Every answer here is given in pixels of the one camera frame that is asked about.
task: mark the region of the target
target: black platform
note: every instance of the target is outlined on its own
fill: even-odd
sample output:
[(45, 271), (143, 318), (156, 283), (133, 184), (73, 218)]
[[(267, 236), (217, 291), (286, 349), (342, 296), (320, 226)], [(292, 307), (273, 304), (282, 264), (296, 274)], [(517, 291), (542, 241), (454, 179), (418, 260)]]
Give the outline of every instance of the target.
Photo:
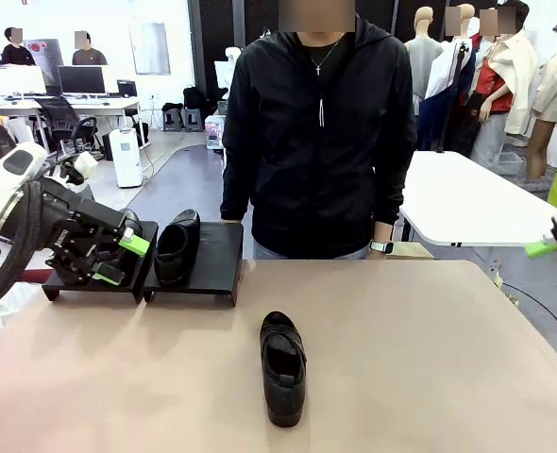
[(189, 279), (178, 286), (161, 286), (152, 266), (143, 288), (144, 300), (151, 300), (155, 293), (227, 295), (234, 307), (242, 260), (241, 224), (202, 222), (201, 242)]
[(49, 300), (56, 299), (61, 291), (82, 291), (88, 293), (131, 293), (136, 302), (143, 298), (143, 285), (153, 262), (155, 247), (157, 246), (156, 222), (141, 222), (143, 238), (150, 242), (146, 256), (136, 260), (134, 275), (127, 285), (114, 286), (101, 280), (91, 279), (85, 285), (65, 285), (56, 272), (42, 285), (43, 292)]

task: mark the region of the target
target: blue pants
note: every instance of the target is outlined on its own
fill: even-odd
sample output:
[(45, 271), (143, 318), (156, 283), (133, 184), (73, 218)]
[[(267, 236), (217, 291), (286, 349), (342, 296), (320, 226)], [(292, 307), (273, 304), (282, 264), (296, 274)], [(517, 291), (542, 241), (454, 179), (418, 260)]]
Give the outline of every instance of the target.
[[(336, 258), (336, 260), (365, 260), (366, 256), (369, 254), (369, 247), (362, 248), (358, 252), (350, 253), (349, 255), (343, 255), (342, 257)], [(263, 245), (260, 245), (257, 241), (253, 241), (253, 258), (254, 260), (288, 260), (287, 257), (268, 250)]]

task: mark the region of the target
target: person in black shirt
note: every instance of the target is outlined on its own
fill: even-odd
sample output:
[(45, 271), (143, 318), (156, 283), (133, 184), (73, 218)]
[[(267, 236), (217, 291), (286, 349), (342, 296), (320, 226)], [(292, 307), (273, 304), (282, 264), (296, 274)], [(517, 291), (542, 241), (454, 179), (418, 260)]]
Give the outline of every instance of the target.
[(241, 222), (251, 201), (255, 259), (391, 251), (416, 143), (411, 63), (353, 5), (292, 0), (295, 31), (251, 43), (236, 63), (220, 211)]
[[(12, 39), (12, 30), (15, 33), (14, 40)], [(20, 42), (23, 42), (23, 30), (12, 27), (6, 28), (4, 35), (10, 41), (10, 44), (4, 47), (0, 64), (2, 66), (35, 66), (35, 60), (31, 53), (20, 45)]]

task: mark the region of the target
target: white desk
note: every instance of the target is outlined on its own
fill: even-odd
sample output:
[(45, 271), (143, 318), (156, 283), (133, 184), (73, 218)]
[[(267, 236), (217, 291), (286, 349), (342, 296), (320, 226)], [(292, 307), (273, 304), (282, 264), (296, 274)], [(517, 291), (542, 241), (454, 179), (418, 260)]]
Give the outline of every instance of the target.
[[(244, 270), (234, 309), (39, 293), (0, 334), (0, 453), (557, 453), (557, 354), (475, 265)], [(290, 429), (266, 416), (270, 310), (308, 356)]]
[(417, 151), (400, 209), (435, 245), (521, 247), (543, 239), (557, 209), (457, 153)]
[[(121, 116), (124, 119), (124, 126), (127, 125), (126, 110), (136, 109), (138, 111), (138, 118), (141, 117), (139, 99), (135, 97), (130, 98), (106, 98), (101, 99), (100, 104), (71, 104), (71, 107), (76, 111), (77, 115), (87, 115), (87, 116)], [(4, 116), (37, 116), (38, 126), (42, 137), (44, 139), (44, 144), (47, 149), (47, 143), (45, 142), (45, 135), (42, 131), (42, 121), (41, 121), (41, 107), (37, 101), (21, 100), (7, 102), (6, 104), (0, 105), (0, 115)], [(143, 122), (140, 121), (140, 134), (144, 137), (143, 133)], [(142, 148), (146, 148), (150, 142), (145, 143)]]

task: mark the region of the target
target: white air purifier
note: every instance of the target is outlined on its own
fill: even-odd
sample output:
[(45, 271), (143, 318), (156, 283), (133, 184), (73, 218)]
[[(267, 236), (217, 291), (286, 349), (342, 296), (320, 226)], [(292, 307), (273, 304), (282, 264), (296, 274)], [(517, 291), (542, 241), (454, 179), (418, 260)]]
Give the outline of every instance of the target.
[(134, 129), (115, 129), (109, 134), (110, 152), (115, 165), (117, 185), (121, 188), (143, 184), (138, 138)]

